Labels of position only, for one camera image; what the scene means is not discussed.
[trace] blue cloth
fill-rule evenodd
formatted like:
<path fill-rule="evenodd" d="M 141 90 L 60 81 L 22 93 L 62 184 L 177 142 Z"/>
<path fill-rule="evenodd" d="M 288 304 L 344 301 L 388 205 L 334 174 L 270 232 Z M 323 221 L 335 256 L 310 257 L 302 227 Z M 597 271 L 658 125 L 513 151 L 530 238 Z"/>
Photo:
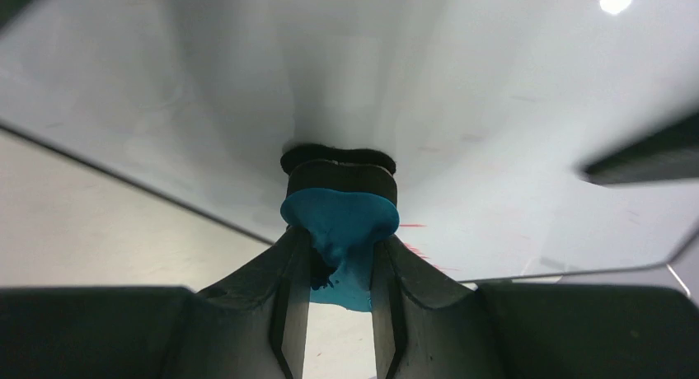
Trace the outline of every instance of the blue cloth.
<path fill-rule="evenodd" d="M 371 311 L 373 245 L 398 229 L 396 206 L 375 194 L 308 188 L 287 197 L 281 214 L 288 225 L 308 229 L 313 248 L 337 268 L 329 286 L 311 290 L 311 302 Z"/>

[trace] blue object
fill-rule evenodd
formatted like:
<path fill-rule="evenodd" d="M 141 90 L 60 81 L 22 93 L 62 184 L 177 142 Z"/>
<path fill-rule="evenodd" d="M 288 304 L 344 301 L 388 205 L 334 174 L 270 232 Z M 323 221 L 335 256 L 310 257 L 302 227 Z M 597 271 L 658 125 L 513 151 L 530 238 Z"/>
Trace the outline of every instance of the blue object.
<path fill-rule="evenodd" d="M 311 290 L 311 302 L 371 311 L 373 245 L 398 229 L 396 206 L 366 192 L 308 188 L 288 196 L 281 214 L 288 225 L 308 229 L 313 248 L 337 268 L 330 285 Z"/>

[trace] floor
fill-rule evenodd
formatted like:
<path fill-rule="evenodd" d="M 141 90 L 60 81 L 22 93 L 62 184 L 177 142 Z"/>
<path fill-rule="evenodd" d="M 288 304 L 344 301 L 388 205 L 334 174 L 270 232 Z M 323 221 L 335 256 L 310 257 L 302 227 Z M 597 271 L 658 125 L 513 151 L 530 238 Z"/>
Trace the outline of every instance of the floor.
<path fill-rule="evenodd" d="M 0 134 L 0 287 L 184 284 L 230 274 L 265 246 Z M 304 377 L 376 374 L 371 316 L 312 304 Z"/>

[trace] blurry black object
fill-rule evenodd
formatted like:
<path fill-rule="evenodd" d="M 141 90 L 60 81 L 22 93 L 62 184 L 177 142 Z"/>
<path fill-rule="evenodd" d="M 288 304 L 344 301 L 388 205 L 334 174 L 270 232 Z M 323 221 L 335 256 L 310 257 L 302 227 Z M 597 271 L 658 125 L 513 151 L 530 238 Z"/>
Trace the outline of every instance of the blurry black object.
<path fill-rule="evenodd" d="M 699 111 L 587 165 L 584 172 L 598 185 L 699 177 Z"/>
<path fill-rule="evenodd" d="M 0 290 L 0 377 L 300 378 L 311 239 L 184 288 Z M 473 292 L 392 236 L 372 279 L 379 378 L 699 377 L 699 311 L 664 288 L 526 283 Z"/>

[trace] whiteboard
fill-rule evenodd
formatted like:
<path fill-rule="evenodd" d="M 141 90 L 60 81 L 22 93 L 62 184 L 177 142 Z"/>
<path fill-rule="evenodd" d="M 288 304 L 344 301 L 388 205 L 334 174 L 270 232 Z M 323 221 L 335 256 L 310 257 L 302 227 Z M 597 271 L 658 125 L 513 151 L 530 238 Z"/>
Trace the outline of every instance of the whiteboard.
<path fill-rule="evenodd" d="M 398 236 L 457 280 L 655 264 L 699 183 L 575 168 L 693 103 L 698 6 L 40 0 L 0 37 L 0 119 L 271 241 L 312 142 L 391 155 Z"/>

